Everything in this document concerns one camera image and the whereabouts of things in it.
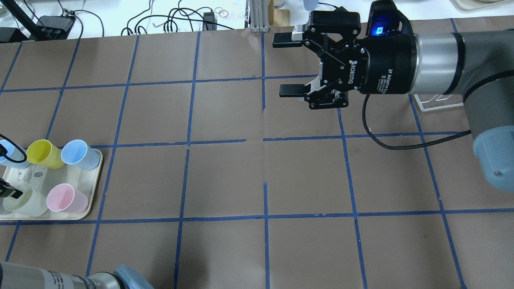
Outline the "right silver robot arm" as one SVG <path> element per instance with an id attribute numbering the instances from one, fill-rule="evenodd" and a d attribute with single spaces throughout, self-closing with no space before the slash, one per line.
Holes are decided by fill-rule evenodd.
<path id="1" fill-rule="evenodd" d="M 364 38 L 360 15 L 343 7 L 314 10 L 306 24 L 276 33 L 274 48 L 306 47 L 320 60 L 308 84 L 283 84 L 282 98 L 303 98 L 310 109 L 345 108 L 348 93 L 365 95 L 362 124 L 375 143 L 409 150 L 471 135 L 485 179 L 513 192 L 513 30 L 419 34 L 392 1 L 371 4 Z M 460 95 L 469 129 L 427 143 L 389 146 L 367 124 L 372 94 Z"/>

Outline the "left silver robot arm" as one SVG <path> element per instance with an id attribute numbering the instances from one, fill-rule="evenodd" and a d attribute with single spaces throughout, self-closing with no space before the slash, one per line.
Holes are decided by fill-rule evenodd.
<path id="1" fill-rule="evenodd" d="M 1 262 L 2 289 L 152 289 L 137 271 L 120 265 L 114 273 L 105 271 L 88 277 Z"/>

